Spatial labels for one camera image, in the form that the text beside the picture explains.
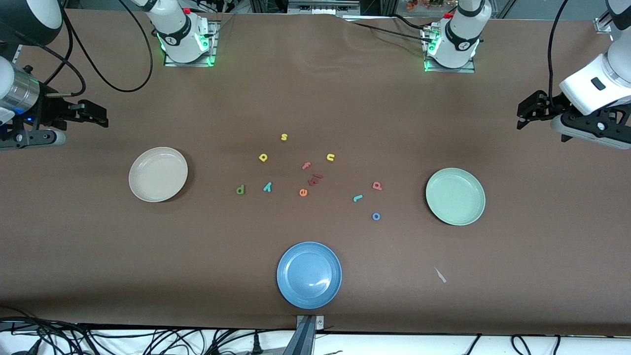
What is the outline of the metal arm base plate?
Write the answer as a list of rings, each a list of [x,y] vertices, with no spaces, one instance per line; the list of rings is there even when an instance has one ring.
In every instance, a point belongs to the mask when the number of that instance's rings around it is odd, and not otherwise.
[[[209,22],[207,34],[200,36],[201,43],[206,45],[205,51],[195,61],[189,63],[178,63],[173,61],[166,52],[164,57],[165,67],[183,67],[183,68],[211,68],[214,67],[216,54],[219,43],[219,30],[221,22]]]
[[[443,36],[440,27],[424,27],[420,30],[423,43],[424,70],[426,72],[473,73],[473,57],[479,40],[475,42],[456,42]]]

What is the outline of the orange flower decoration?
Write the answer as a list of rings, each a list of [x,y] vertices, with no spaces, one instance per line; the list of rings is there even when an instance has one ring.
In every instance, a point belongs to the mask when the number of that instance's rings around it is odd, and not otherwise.
[[[446,11],[448,7],[455,7],[459,0],[407,0],[408,12],[440,10]]]

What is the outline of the light green plate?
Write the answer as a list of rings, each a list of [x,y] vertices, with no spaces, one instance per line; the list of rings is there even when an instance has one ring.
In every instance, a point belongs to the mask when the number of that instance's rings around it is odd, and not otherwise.
[[[424,197],[433,215],[449,225],[473,224],[486,207],[485,191],[479,180],[459,168],[436,171],[426,184]]]

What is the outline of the brown table mat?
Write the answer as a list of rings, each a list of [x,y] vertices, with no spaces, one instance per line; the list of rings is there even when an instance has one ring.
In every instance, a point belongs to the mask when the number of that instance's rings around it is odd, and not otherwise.
[[[516,130],[518,104],[546,84],[550,27],[489,22],[475,73],[460,74],[424,72],[412,40],[331,15],[241,14],[214,67],[158,63],[132,94],[74,50],[109,127],[69,123],[64,146],[0,152],[0,305],[294,328],[278,260],[317,241],[343,268],[317,310],[335,332],[631,335],[631,151],[562,143],[548,123]],[[180,151],[188,178],[150,203],[128,175],[156,147]],[[473,224],[429,209],[426,184],[445,168],[482,185]]]

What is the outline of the beige plate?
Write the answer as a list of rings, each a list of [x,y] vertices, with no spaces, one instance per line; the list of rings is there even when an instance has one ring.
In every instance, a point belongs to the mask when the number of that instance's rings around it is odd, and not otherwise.
[[[180,151],[156,147],[133,162],[128,175],[129,188],[144,202],[164,202],[177,195],[188,178],[188,164]]]

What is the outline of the silver metal box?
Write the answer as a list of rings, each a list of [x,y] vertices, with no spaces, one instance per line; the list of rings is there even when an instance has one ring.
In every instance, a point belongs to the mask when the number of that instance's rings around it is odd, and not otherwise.
[[[361,15],[360,0],[288,0],[288,14]]]

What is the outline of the blue plate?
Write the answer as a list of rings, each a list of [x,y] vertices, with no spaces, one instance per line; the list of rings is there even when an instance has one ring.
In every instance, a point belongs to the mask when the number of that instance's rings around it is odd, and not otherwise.
[[[327,245],[304,241],[288,248],[278,262],[276,281],[291,305],[316,310],[331,303],[340,292],[343,270]]]

